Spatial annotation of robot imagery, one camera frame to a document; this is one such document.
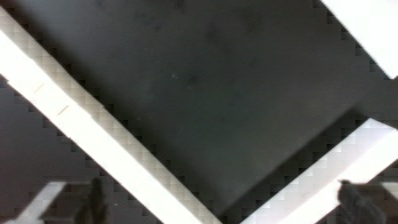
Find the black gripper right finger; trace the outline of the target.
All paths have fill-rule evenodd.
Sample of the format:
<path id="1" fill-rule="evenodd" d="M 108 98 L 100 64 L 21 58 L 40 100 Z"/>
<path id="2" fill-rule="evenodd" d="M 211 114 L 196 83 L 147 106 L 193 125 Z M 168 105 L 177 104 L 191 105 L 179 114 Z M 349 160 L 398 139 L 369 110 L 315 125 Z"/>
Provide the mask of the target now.
<path id="1" fill-rule="evenodd" d="M 340 181 L 337 201 L 346 224 L 385 224 L 387 217 L 378 202 L 387 198 L 385 190 L 376 184 Z"/>

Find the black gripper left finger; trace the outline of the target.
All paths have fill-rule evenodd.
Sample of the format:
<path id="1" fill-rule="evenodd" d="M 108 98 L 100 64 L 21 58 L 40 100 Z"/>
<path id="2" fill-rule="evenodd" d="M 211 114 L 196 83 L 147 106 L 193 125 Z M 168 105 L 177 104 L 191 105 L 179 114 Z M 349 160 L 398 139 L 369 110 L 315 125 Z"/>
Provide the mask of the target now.
<path id="1" fill-rule="evenodd" d="M 100 180 L 92 179 L 88 190 L 81 196 L 81 207 L 76 213 L 76 224 L 106 224 L 108 206 L 104 201 L 104 193 Z"/>

